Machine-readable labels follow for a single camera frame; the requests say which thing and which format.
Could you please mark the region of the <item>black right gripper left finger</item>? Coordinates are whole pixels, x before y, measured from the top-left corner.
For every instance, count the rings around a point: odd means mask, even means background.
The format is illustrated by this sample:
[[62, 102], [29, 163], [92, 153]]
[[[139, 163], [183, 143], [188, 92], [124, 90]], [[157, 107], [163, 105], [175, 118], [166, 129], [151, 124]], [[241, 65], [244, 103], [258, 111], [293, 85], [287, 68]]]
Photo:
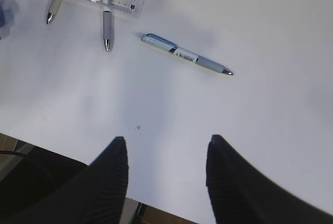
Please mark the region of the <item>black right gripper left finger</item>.
[[1, 223], [119, 223], [128, 180], [126, 142], [115, 137], [74, 178]]

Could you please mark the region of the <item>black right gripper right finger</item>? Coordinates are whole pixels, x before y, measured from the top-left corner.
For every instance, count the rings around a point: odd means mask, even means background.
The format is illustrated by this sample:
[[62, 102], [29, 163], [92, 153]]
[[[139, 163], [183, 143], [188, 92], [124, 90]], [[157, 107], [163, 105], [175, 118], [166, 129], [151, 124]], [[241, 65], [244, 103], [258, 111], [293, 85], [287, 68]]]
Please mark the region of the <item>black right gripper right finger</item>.
[[216, 223], [332, 223], [245, 160], [222, 136], [208, 145], [206, 186]]

